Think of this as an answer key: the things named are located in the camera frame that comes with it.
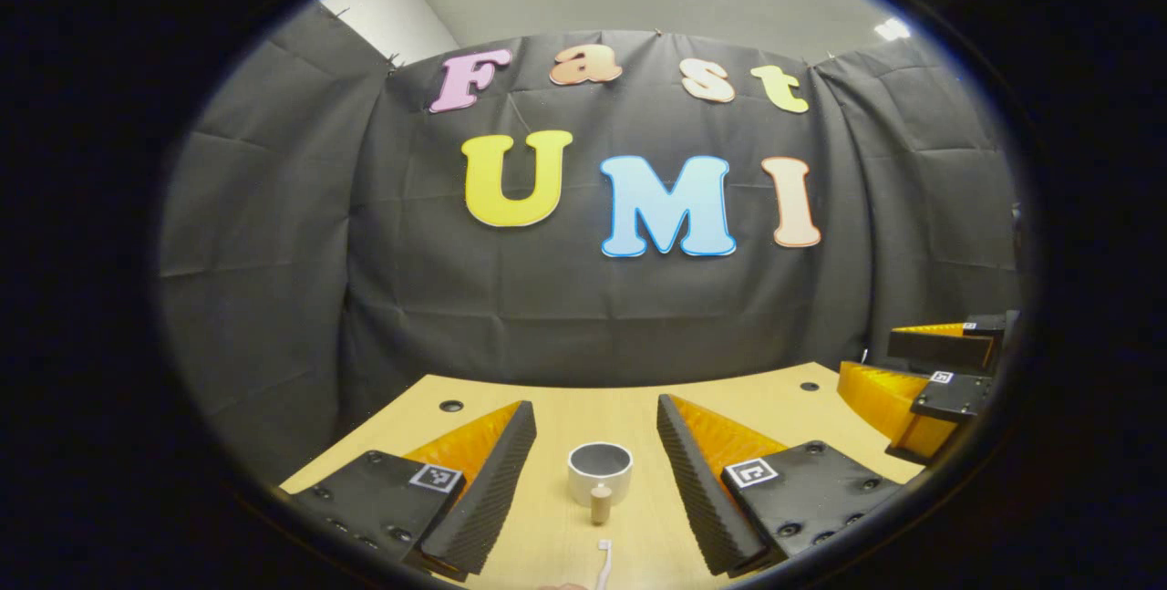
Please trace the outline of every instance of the ceiling light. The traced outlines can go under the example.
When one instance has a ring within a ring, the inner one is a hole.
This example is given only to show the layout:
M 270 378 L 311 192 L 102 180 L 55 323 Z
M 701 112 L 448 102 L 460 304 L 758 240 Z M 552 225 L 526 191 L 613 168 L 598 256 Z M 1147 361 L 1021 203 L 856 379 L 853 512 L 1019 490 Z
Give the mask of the ceiling light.
M 895 17 L 888 17 L 883 24 L 876 24 L 875 33 L 888 41 L 907 38 L 911 35 L 911 31 L 908 31 L 908 26 Z

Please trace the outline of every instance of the yellow letter u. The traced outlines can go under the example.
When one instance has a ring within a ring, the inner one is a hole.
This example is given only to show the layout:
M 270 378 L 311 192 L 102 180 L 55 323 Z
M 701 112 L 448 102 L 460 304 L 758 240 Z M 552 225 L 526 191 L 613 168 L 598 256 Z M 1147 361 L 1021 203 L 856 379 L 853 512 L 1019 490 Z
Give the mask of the yellow letter u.
M 534 190 L 527 198 L 511 199 L 503 195 L 503 155 L 515 139 L 503 134 L 475 136 L 462 145 L 466 155 L 466 206 L 475 219 L 499 229 L 538 224 L 559 204 L 562 187 L 564 147 L 572 142 L 571 132 L 545 129 L 531 132 L 526 145 L 534 149 Z

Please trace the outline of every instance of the toothbrush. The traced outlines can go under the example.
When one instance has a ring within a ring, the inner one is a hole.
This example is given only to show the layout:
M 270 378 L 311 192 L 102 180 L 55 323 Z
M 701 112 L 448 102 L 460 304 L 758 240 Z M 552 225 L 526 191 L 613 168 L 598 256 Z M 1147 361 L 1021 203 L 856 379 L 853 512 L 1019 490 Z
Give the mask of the toothbrush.
M 600 578 L 595 582 L 595 590 L 605 590 L 605 585 L 608 585 L 608 573 L 612 571 L 612 540 L 601 540 L 600 549 L 607 552 L 608 557 L 603 561 L 603 569 L 600 570 Z

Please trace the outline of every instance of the orange soft gripper pad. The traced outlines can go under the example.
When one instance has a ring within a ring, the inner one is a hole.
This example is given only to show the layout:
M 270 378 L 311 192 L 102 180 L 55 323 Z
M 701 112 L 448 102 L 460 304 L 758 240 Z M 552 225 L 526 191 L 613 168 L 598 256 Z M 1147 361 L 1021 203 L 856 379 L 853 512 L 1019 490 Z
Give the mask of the orange soft gripper pad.
M 911 412 L 927 377 L 901 374 L 878 366 L 843 361 L 838 392 L 843 401 L 872 428 L 892 441 L 893 448 L 930 458 L 952 435 L 956 424 Z
M 462 487 L 464 494 L 474 483 L 476 475 L 482 471 L 483 463 L 487 462 L 487 457 L 490 456 L 519 403 L 522 400 L 516 400 L 510 406 L 497 408 L 489 415 L 478 416 L 473 422 L 452 429 L 446 435 L 413 449 L 403 457 L 418 463 L 461 470 L 466 477 L 466 486 Z
M 943 333 L 946 337 L 963 337 L 964 324 L 904 325 L 893 329 L 895 332 Z
M 788 449 L 788 445 L 770 440 L 755 429 L 748 429 L 728 416 L 721 416 L 697 403 L 690 403 L 689 400 L 679 399 L 678 395 L 670 394 L 669 398 L 676 403 L 677 412 L 680 413 L 686 427 L 689 427 L 689 433 L 697 442 L 697 448 L 700 450 L 701 457 L 705 458 L 705 464 L 710 466 L 710 471 L 717 477 L 721 490 L 731 499 L 733 499 L 733 494 L 729 494 L 729 489 L 721 480 L 721 470 L 726 465 L 761 458 Z

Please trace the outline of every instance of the white cup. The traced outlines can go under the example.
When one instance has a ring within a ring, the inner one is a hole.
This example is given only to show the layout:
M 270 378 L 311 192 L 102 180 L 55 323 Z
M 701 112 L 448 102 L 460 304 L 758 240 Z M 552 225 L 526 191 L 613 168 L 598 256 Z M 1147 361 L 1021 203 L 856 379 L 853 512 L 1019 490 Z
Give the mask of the white cup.
M 592 490 L 600 486 L 612 490 L 615 506 L 628 494 L 631 478 L 633 454 L 623 445 L 589 442 L 567 454 L 567 490 L 580 506 L 591 506 Z

